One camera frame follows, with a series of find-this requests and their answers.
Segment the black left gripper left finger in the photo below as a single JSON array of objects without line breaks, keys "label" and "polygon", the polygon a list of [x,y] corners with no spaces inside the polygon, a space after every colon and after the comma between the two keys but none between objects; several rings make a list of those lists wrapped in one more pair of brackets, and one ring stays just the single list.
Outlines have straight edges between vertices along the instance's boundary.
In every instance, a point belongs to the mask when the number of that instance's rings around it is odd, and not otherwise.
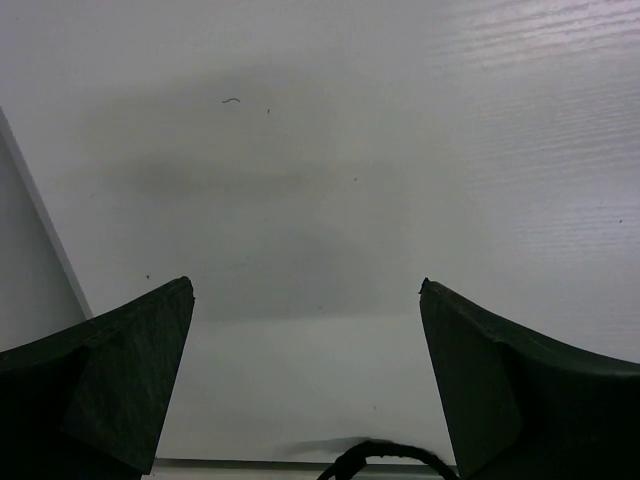
[{"label": "black left gripper left finger", "polygon": [[150,474],[194,305],[183,276],[2,352],[2,478]]}]

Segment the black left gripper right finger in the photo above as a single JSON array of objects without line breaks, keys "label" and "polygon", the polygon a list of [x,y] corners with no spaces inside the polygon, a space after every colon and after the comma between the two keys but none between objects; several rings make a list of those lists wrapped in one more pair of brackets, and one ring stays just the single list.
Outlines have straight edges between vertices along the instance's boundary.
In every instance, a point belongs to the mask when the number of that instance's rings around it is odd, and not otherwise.
[{"label": "black left gripper right finger", "polygon": [[419,294],[462,478],[638,478],[638,364],[540,334],[429,279]]}]

